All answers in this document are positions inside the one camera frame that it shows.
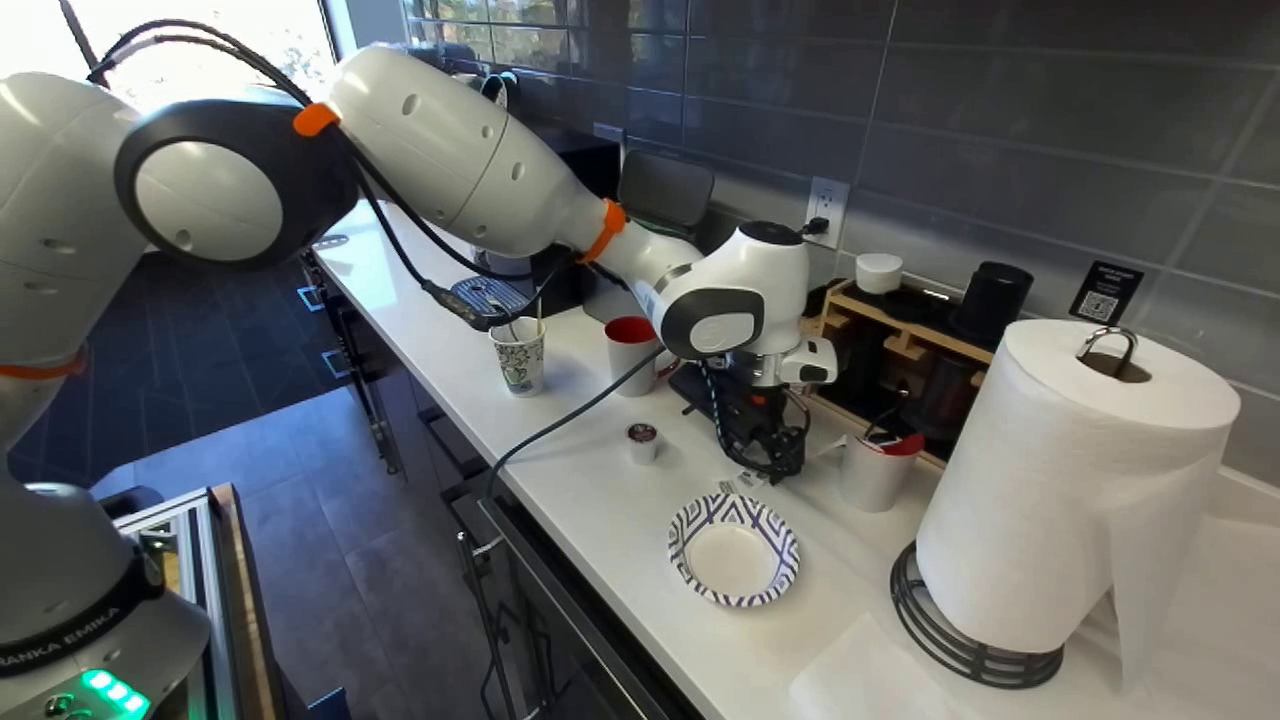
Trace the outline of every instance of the paper towel roll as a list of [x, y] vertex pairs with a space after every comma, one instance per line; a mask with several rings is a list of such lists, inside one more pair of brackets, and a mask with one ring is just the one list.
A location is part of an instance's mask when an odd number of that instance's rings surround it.
[[1098, 325], [1005, 331], [917, 550], [941, 614], [971, 641], [1051, 652], [1114, 589], [1124, 676], [1146, 668], [1239, 397], [1137, 339], [1124, 386], [1079, 363]]

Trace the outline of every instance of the counter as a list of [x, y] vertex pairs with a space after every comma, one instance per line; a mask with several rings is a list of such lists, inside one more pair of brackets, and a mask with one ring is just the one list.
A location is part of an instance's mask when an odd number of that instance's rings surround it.
[[[468, 276], [399, 228], [438, 286]], [[601, 325], [561, 314], [543, 321], [549, 387], [512, 397], [488, 339], [409, 281], [369, 211], [347, 218], [316, 258], [488, 460], [608, 386]], [[629, 460], [634, 422], [662, 430], [658, 465]], [[720, 479], [777, 510], [801, 537], [801, 584], [769, 607], [716, 607], [669, 564], [674, 515]], [[534, 446], [505, 485], [704, 717], [1273, 717], [1280, 706], [1280, 514], [1259, 514], [1280, 502], [1246, 479], [1232, 479], [1219, 510], [1253, 510], [1253, 522], [1205, 522], [1156, 668], [1130, 694], [1104, 624], [1077, 634], [1063, 673], [1031, 694], [975, 690], [905, 636], [887, 570], [923, 515], [923, 473], [894, 514], [857, 514], [837, 460], [822, 453], [777, 488], [751, 485], [701, 416], [652, 394], [613, 397]]]

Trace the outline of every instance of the electrical outlet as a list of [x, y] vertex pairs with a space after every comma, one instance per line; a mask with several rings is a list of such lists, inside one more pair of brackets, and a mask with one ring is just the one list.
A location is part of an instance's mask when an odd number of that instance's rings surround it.
[[839, 185], [839, 180], [833, 180], [833, 175], [815, 175], [815, 180], [808, 185], [804, 224], [815, 222], [815, 218], [827, 222], [826, 234], [811, 234], [811, 236], [808, 236], [811, 246], [827, 246], [827, 247], [839, 246], [843, 204], [847, 204], [847, 185]]

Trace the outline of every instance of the backsplash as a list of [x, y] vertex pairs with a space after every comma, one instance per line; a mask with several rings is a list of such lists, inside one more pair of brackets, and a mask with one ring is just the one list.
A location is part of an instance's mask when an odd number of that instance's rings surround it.
[[822, 276], [1009, 261], [1063, 317], [1093, 261], [1146, 269], [1124, 321], [1235, 379], [1227, 465], [1280, 485], [1276, 0], [411, 5], [411, 40], [515, 65], [525, 117], [711, 164], [720, 211], [801, 224], [847, 180]]

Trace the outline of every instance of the black container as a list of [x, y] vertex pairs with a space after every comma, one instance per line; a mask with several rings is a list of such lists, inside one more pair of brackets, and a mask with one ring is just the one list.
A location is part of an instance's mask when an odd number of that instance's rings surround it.
[[998, 347], [1005, 328], [1016, 321], [1031, 291], [1031, 272], [1011, 266], [981, 266], [970, 281], [970, 291], [957, 307], [957, 337]]

